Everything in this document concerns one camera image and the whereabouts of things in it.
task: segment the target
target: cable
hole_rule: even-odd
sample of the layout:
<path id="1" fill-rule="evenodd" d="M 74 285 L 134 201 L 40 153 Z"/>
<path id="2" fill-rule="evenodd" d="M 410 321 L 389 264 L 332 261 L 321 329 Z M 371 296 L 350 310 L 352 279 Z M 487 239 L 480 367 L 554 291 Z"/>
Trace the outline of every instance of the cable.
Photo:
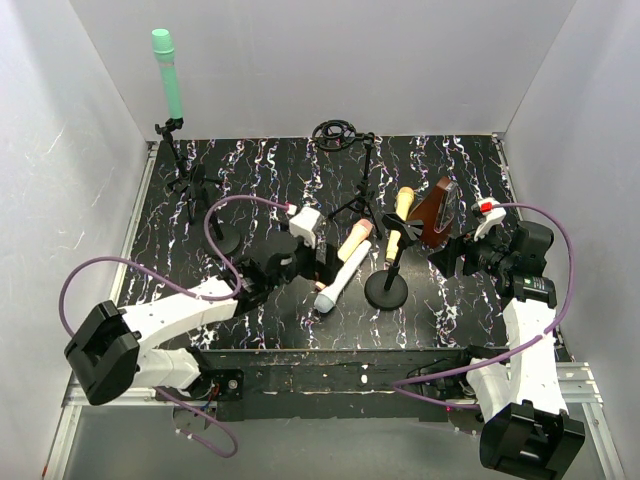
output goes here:
<path id="1" fill-rule="evenodd" d="M 93 265 L 95 263 L 100 263 L 100 262 L 123 263 L 123 264 L 125 264 L 125 265 L 127 265 L 127 266 L 129 266 L 131 268 L 135 268 L 135 269 L 141 271 L 142 273 L 144 273 L 146 275 L 149 275 L 150 277 L 152 277 L 153 279 L 157 280 L 158 282 L 164 283 L 171 290 L 173 290 L 173 291 L 175 291 L 177 293 L 182 293 L 183 295 L 186 295 L 188 297 L 195 298 L 195 299 L 202 299 L 202 300 L 206 300 L 208 302 L 215 302 L 215 301 L 227 300 L 229 298 L 235 297 L 240 292 L 240 288 L 242 286 L 241 279 L 240 279 L 240 274 L 238 273 L 236 268 L 233 266 L 233 264 L 222 254 L 222 252 L 218 249 L 218 247 L 216 247 L 216 244 L 213 241 L 213 238 L 211 238 L 211 234 L 209 233 L 209 228 L 208 228 L 209 227 L 209 222 L 211 220 L 211 216 L 213 215 L 213 212 L 216 211 L 218 208 L 222 207 L 223 205 L 226 205 L 227 203 L 229 203 L 231 201 L 235 201 L 235 200 L 256 201 L 256 202 L 264 203 L 264 204 L 269 205 L 271 207 L 280 208 L 282 210 L 287 210 L 287 211 L 289 210 L 289 207 L 290 207 L 290 205 L 288 203 L 287 204 L 281 204 L 281 203 L 273 202 L 271 200 L 267 200 L 266 198 L 254 197 L 254 196 L 251 196 L 251 195 L 232 195 L 230 197 L 226 197 L 226 198 L 223 198 L 222 200 L 217 201 L 207 211 L 207 214 L 204 217 L 204 234 L 205 234 L 205 237 L 207 238 L 207 241 L 209 242 L 209 245 L 211 245 L 211 248 L 213 249 L 213 251 L 216 253 L 216 255 L 218 255 L 218 257 L 220 257 L 220 260 L 222 260 L 222 263 L 231 271 L 231 273 L 233 273 L 233 276 L 235 277 L 235 287 L 234 287 L 234 289 L 233 289 L 233 291 L 231 293 L 229 293 L 227 295 L 222 295 L 222 296 L 219 296 L 219 297 L 212 297 L 212 296 L 208 296 L 208 295 L 196 295 L 195 293 L 190 292 L 186 288 L 181 287 L 180 285 L 178 285 L 176 283 L 173 283 L 171 280 L 169 280 L 168 278 L 163 277 L 159 273 L 154 272 L 153 270 L 150 270 L 147 267 L 145 267 L 143 265 L 140 265 L 139 263 L 134 262 L 132 260 L 128 260 L 126 258 L 121 258 L 121 257 L 116 257 L 116 256 L 110 256 L 110 255 L 107 255 L 107 256 L 104 256 L 104 257 L 92 258 L 90 260 L 87 260 L 86 262 L 81 263 L 76 268 L 74 268 L 71 271 L 71 273 L 69 274 L 69 276 L 66 278 L 66 280 L 62 284 L 62 288 L 60 289 L 60 296 L 58 297 L 58 314 L 60 315 L 60 321 L 62 322 L 62 326 L 67 331 L 69 336 L 73 337 L 73 335 L 75 334 L 75 332 L 73 331 L 73 329 L 69 325 L 69 321 L 67 320 L 67 317 L 66 317 L 66 315 L 64 313 L 64 300 L 65 300 L 65 297 L 67 295 L 67 291 L 69 290 L 69 285 L 71 285 L 71 281 L 75 278 L 75 276 L 78 273 L 80 273 L 81 270 L 83 270 L 86 267 L 88 267 L 90 265 Z M 214 424 L 215 426 L 220 428 L 222 431 L 224 431 L 229 436 L 231 441 L 233 442 L 233 450 L 231 450 L 230 452 L 225 452 L 224 450 L 221 450 L 220 448 L 218 448 L 215 445 L 213 445 L 208 440 L 205 440 L 204 438 L 200 437 L 199 435 L 191 433 L 191 432 L 189 432 L 187 430 L 179 429 L 180 433 L 186 435 L 187 438 L 194 439 L 196 442 L 204 445 L 209 450 L 211 450 L 213 453 L 215 453 L 216 455 L 219 455 L 222 458 L 229 458 L 229 457 L 232 457 L 232 456 L 234 456 L 236 454 L 236 452 L 238 451 L 238 439 L 237 439 L 237 437 L 235 436 L 235 434 L 233 433 L 233 431 L 231 431 L 231 429 L 229 427 L 227 427 L 223 423 L 219 422 L 218 420 L 216 420 L 215 418 L 213 418 L 211 415 L 207 414 L 206 412 L 204 412 L 202 410 L 199 410 L 199 409 L 196 409 L 196 408 L 192 407 L 191 405 L 183 402 L 182 400 L 179 400 L 178 398 L 172 396 L 171 394 L 166 392 L 164 389 L 155 387 L 155 390 L 160 395 L 165 397 L 167 400 L 175 403 L 176 405 L 178 405 L 178 406 L 180 406 L 182 408 L 186 408 L 187 410 L 195 413 L 196 415 L 200 415 L 200 416 L 204 417 L 206 420 L 208 420 L 209 422 L 211 422 L 212 424 Z"/>
<path id="2" fill-rule="evenodd" d="M 560 220 L 558 220 L 556 217 L 554 217 L 553 215 L 551 215 L 550 213 L 548 213 L 547 211 L 545 211 L 545 210 L 543 210 L 541 208 L 534 207 L 532 205 L 527 205 L 527 204 L 524 204 L 524 203 L 501 203 L 501 204 L 498 204 L 498 205 L 493 205 L 492 209 L 493 208 L 509 208 L 509 207 L 525 208 L 525 209 L 533 210 L 534 212 L 538 212 L 538 213 L 544 215 L 549 220 L 551 220 L 556 225 L 556 227 L 558 227 L 558 230 L 560 230 L 560 233 L 564 237 L 564 241 L 567 244 L 567 251 L 568 251 L 568 254 L 569 254 L 569 282 L 568 282 L 568 286 L 567 286 L 567 296 L 565 297 L 564 303 L 562 304 L 562 309 L 560 310 L 560 313 L 558 313 L 558 315 L 556 315 L 554 320 L 544 329 L 543 333 L 544 334 L 548 334 L 549 332 L 553 331 L 553 329 L 556 328 L 560 324 L 560 322 L 562 322 L 564 317 L 567 316 L 567 312 L 569 310 L 569 306 L 571 305 L 571 301 L 573 300 L 574 287 L 575 287 L 575 285 L 574 285 L 574 269 L 575 269 L 575 266 L 573 264 L 573 260 L 574 260 L 573 244 L 571 243 L 571 238 L 569 237 L 569 232 L 566 230 L 564 225 L 562 225 Z M 528 342 L 523 343 L 522 345 L 514 348 L 513 350 L 510 350 L 508 352 L 502 353 L 502 354 L 500 354 L 500 355 L 498 355 L 496 357 L 490 358 L 488 360 L 483 360 L 483 361 L 478 362 L 478 363 L 476 363 L 474 365 L 467 365 L 466 367 L 454 368 L 454 369 L 451 369 L 451 370 L 445 370 L 443 372 L 432 373 L 430 375 L 423 375 L 423 376 L 419 376 L 419 377 L 411 377 L 411 378 L 408 378 L 408 379 L 398 380 L 397 382 L 394 382 L 392 384 L 393 390 L 396 391 L 397 393 L 400 393 L 400 394 L 405 395 L 407 397 L 411 397 L 411 398 L 415 398 L 415 399 L 422 400 L 422 401 L 425 401 L 425 402 L 433 403 L 435 405 L 441 405 L 443 407 L 463 408 L 463 409 L 476 410 L 476 409 L 479 408 L 477 405 L 444 402 L 444 401 L 441 401 L 441 400 L 436 400 L 435 398 L 425 397 L 423 395 L 418 395 L 418 394 L 413 393 L 413 392 L 408 392 L 407 390 L 404 390 L 401 387 L 403 385 L 410 385 L 410 384 L 413 384 L 413 383 L 431 382 L 433 380 L 438 380 L 438 379 L 445 378 L 445 377 L 451 377 L 451 376 L 454 376 L 454 375 L 460 375 L 460 374 L 463 374 L 463 373 L 470 372 L 472 370 L 477 370 L 479 368 L 483 368 L 483 367 L 487 367 L 489 365 L 493 365 L 494 363 L 503 362 L 503 361 L 508 360 L 509 358 L 513 357 L 514 355 L 517 355 L 518 353 L 522 352 L 523 350 L 526 350 L 527 348 L 531 347 L 532 345 L 535 345 L 536 343 L 538 343 L 543 338 L 544 337 L 543 337 L 542 334 L 537 335 L 537 336 L 533 337 L 531 340 L 529 340 Z"/>

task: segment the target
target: gray wall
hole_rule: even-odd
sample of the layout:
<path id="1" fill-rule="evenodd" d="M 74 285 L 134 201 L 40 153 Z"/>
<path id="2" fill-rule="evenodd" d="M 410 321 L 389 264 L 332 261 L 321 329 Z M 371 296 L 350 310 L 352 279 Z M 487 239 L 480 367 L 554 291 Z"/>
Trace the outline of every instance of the gray wall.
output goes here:
<path id="1" fill-rule="evenodd" d="M 0 2 L 0 477 L 39 478 L 70 369 L 60 286 L 119 253 L 146 145 L 67 0 Z M 79 325 L 113 268 L 72 286 Z"/>
<path id="2" fill-rule="evenodd" d="M 153 28 L 170 29 L 180 138 L 505 131 L 575 0 L 71 0 L 146 139 L 167 118 Z"/>
<path id="3" fill-rule="evenodd" d="M 519 200 L 553 211 L 575 242 L 563 331 L 592 365 L 629 478 L 640 470 L 639 85 L 640 4 L 578 0 L 506 138 Z M 564 286 L 557 243 L 549 274 Z"/>

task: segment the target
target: light blue microphone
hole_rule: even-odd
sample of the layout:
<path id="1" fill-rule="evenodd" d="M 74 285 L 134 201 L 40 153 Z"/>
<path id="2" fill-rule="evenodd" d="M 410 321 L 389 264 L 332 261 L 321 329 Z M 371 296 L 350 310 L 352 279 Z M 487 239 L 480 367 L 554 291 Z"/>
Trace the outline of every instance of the light blue microphone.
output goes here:
<path id="1" fill-rule="evenodd" d="M 174 120 L 181 120 L 182 101 L 180 100 L 180 87 L 178 86 L 176 67 L 173 63 L 176 55 L 171 34 L 164 28 L 157 28 L 151 32 L 151 41 L 153 53 L 155 53 L 158 65 L 160 65 L 164 92 L 169 104 L 169 117 Z"/>

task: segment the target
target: black marble tabletop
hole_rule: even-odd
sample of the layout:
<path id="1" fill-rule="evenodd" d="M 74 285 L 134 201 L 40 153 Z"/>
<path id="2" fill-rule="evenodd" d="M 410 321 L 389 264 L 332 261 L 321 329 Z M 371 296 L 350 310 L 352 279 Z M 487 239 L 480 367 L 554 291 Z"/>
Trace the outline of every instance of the black marble tabletop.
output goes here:
<path id="1" fill-rule="evenodd" d="M 336 153 L 318 151 L 308 138 L 197 140 L 180 142 L 190 162 L 202 162 L 209 175 L 224 180 L 223 194 L 251 194 L 309 205 L 328 214 L 348 201 L 360 181 L 364 148 L 355 143 Z M 169 146 L 160 145 L 145 199 L 131 258 L 154 268 L 187 288 L 215 275 L 217 260 L 203 248 L 202 221 L 188 224 L 184 198 L 165 185 L 177 171 Z M 477 198 L 512 199 L 506 173 L 489 136 L 377 137 L 371 185 L 376 188 L 375 213 L 392 211 L 403 186 L 424 196 L 447 175 L 460 187 L 459 210 L 453 234 L 475 222 L 470 207 Z M 212 187 L 212 196 L 216 195 Z M 272 210 L 237 202 L 220 210 L 245 236 L 243 253 L 268 238 L 277 226 Z M 358 220 L 343 212 L 325 226 L 326 238 L 340 244 Z M 514 227 L 509 212 L 505 225 Z M 313 284 L 302 278 L 275 291 L 268 302 L 247 315 L 209 325 L 172 341 L 169 348 L 188 344 L 200 348 L 415 349 L 425 347 L 502 346 L 506 343 L 498 297 L 489 277 L 445 280 L 427 261 L 431 250 L 408 249 L 400 274 L 409 285 L 409 299 L 393 312 L 380 312 L 364 298 L 371 272 L 384 268 L 387 234 L 371 237 L 373 248 L 327 315 L 313 308 Z M 128 271 L 120 295 L 121 306 L 148 302 L 172 292 L 136 271 Z"/>

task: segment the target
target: yellow microphone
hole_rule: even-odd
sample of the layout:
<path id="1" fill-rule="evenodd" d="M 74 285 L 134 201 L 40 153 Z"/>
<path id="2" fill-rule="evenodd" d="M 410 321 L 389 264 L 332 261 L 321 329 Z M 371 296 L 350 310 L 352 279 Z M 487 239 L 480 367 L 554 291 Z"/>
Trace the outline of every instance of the yellow microphone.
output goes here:
<path id="1" fill-rule="evenodd" d="M 396 197 L 396 213 L 402 220 L 406 220 L 409 215 L 409 209 L 413 204 L 413 198 L 415 194 L 413 189 L 409 187 L 402 187 Z M 387 262 L 393 262 L 398 253 L 398 240 L 400 240 L 400 232 L 395 230 L 391 231 L 389 235 L 389 243 L 387 243 Z"/>
<path id="2" fill-rule="evenodd" d="M 338 250 L 338 258 L 343 262 L 349 260 L 349 257 L 356 251 L 356 248 L 369 238 L 371 230 L 373 230 L 373 224 L 369 220 L 363 218 L 358 221 L 351 229 L 351 233 L 340 247 L 340 250 Z M 324 283 L 316 282 L 316 289 L 322 290 L 325 287 L 326 285 Z"/>

